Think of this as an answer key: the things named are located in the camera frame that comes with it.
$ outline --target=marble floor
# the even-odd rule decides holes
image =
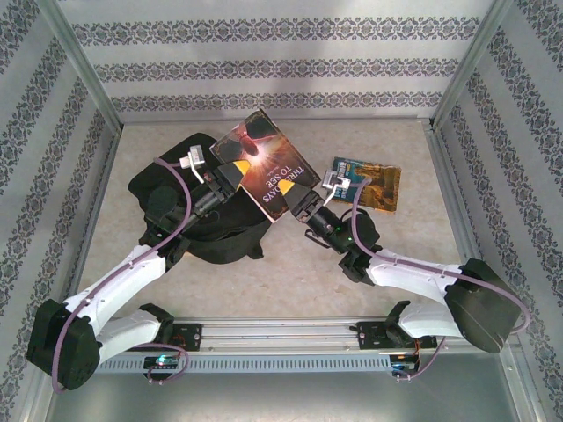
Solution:
[[[176,143],[196,132],[218,138],[237,122],[125,126],[85,264],[80,289],[118,264],[145,229],[129,180]],[[370,211],[380,244],[413,258],[459,263],[434,166],[416,120],[278,120],[319,175],[334,156],[402,169],[395,214]],[[348,206],[333,203],[339,215]],[[303,236],[305,226],[284,215],[262,240],[265,257],[215,266],[186,255],[117,314],[153,302],[176,317],[345,317],[386,315],[400,300],[420,297],[391,287],[354,284],[340,257]]]

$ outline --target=small book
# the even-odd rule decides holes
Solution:
[[[320,181],[287,136],[262,110],[236,125],[210,150],[222,163],[250,162],[250,170],[241,185],[272,222],[288,210],[278,187],[280,180],[284,178],[310,188]]]
[[[349,178],[353,184],[371,178],[371,183],[363,188],[360,205],[383,211],[397,210],[398,182],[401,169],[392,165],[366,163],[339,156],[334,158],[333,170],[342,178]],[[351,204],[357,191],[356,187],[337,189],[334,199]]]

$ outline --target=red book cover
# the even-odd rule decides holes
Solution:
[[[272,222],[288,210],[278,187],[280,180],[284,178],[310,188],[320,181],[287,136],[262,110],[235,126],[210,150],[222,163],[250,162],[250,170],[241,185]]]

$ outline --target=patterned wallpaper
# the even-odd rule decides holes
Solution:
[[[0,421],[30,382],[33,318],[77,270],[113,131],[33,1],[0,0]]]
[[[491,0],[66,0],[124,122],[431,117]]]
[[[441,127],[480,253],[532,311],[546,420],[563,420],[562,28],[558,2],[515,2]]]

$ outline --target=black backpack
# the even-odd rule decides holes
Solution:
[[[201,145],[207,168],[215,169],[221,164],[209,151],[209,147],[215,142],[211,136],[195,134],[164,153],[161,158],[168,163],[177,163],[187,155],[191,146]],[[189,168],[176,170],[186,181],[190,192],[200,184]],[[128,190],[139,200],[141,209],[146,212],[150,194],[160,186],[169,186],[184,196],[178,180],[166,168],[155,163],[137,174],[129,182]],[[197,200],[198,198],[192,198],[192,203]],[[184,233],[190,241],[187,250],[212,264],[228,264],[246,255],[252,259],[260,259],[264,257],[260,239],[270,225],[271,222],[250,196],[243,189],[239,189],[228,202],[216,207]]]

